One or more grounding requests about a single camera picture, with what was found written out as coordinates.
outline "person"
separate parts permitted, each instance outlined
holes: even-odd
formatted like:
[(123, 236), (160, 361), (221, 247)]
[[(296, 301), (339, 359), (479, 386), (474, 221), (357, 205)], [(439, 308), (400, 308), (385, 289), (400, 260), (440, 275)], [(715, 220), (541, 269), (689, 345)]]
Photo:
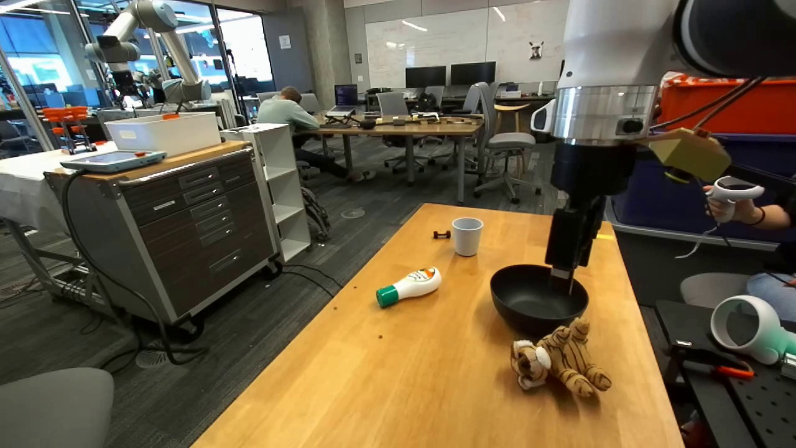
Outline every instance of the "person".
[[(754, 229), (766, 229), (766, 231), (793, 229), (796, 205), (759, 205), (754, 199), (736, 199), (734, 205), (726, 199), (710, 199), (706, 205), (711, 218), (731, 214), (731, 221), (739, 221)], [(746, 291), (752, 296), (770, 301), (771, 308), (777, 308), (781, 322), (796, 322), (796, 275), (793, 271), (761, 271), (754, 277), (698, 275), (684, 282), (684, 291), (689, 291), (689, 296), (698, 296), (698, 301), (700, 296), (711, 295), (715, 298), (710, 298), (706, 306), (718, 306), (721, 298)]]
[(296, 159), (310, 163), (311, 168), (337, 175), (342, 179), (351, 179), (348, 169), (337, 164), (331, 158), (313, 155), (303, 150), (306, 139), (313, 135), (301, 135), (318, 130), (322, 122), (301, 108), (301, 93), (295, 87), (278, 89), (272, 99), (265, 99), (257, 111), (257, 122), (286, 122), (295, 130), (295, 150)]

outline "desk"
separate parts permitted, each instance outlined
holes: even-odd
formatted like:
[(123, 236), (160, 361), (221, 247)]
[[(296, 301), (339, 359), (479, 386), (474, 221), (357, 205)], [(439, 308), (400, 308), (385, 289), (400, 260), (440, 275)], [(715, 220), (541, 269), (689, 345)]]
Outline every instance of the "desk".
[[(464, 214), (486, 221), (475, 260), (433, 239)], [(515, 333), (492, 306), (490, 277), (541, 264), (547, 229), (541, 214), (420, 208), (194, 447), (681, 447), (611, 225), (578, 280), (589, 291), (593, 359), (616, 386), (598, 404), (519, 388)], [(374, 291), (419, 267), (439, 267), (444, 287), (378, 308)]]
[[(454, 142), (454, 153), (458, 158), (458, 201), (465, 201), (465, 150), (464, 150), (464, 139), (469, 138), (479, 138), (479, 133), (484, 130), (481, 119), (444, 119), (444, 122), (420, 122), (420, 124), (378, 124), (374, 130), (361, 130), (357, 122), (343, 122), (343, 124), (323, 124), (318, 128), (313, 135), (322, 138), (343, 138), (343, 153), (347, 153), (347, 169), (354, 169), (354, 158), (351, 158), (351, 138), (407, 138), (407, 179), (415, 183), (415, 145), (414, 139), (423, 139), (423, 138), (446, 138)], [(484, 142), (479, 148), (479, 168), (484, 172)]]
[[(681, 340), (719, 348), (710, 336), (711, 308), (660, 301), (658, 316), (669, 345)], [(752, 381), (718, 381), (705, 368), (676, 367), (676, 372), (694, 391), (701, 418), (719, 448), (793, 447), (796, 381), (781, 379), (777, 368), (761, 363), (754, 363), (756, 376)]]

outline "floor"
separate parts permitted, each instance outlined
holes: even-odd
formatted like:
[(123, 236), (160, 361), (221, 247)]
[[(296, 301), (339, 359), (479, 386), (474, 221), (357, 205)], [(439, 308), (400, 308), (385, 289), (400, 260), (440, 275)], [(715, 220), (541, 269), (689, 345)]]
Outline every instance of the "floor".
[[(286, 264), (277, 280), (254, 277), (203, 315), (205, 332), (177, 348), (199, 348), (188, 363), (169, 363), (163, 351), (135, 351), (148, 326), (101, 316), (72, 298), (53, 298), (7, 235), (0, 235), (0, 384), (68, 367), (106, 367), (114, 373), (118, 399), (109, 447), (190, 447), (237, 394), (316, 316), (376, 249), (423, 205), (458, 205), (455, 169), (425, 168), (414, 185), (384, 168), (397, 150), (374, 139), (357, 142), (357, 164), (376, 172), (366, 183), (342, 183), (306, 169), (303, 185), (331, 214), (331, 242), (316, 244)], [(543, 169), (552, 150), (535, 159)], [(551, 214), (563, 199), (545, 186), (537, 198), (521, 189), (514, 205), (504, 189), (484, 191), (464, 208)], [(30, 236), (38, 247), (75, 255), (63, 236)]]

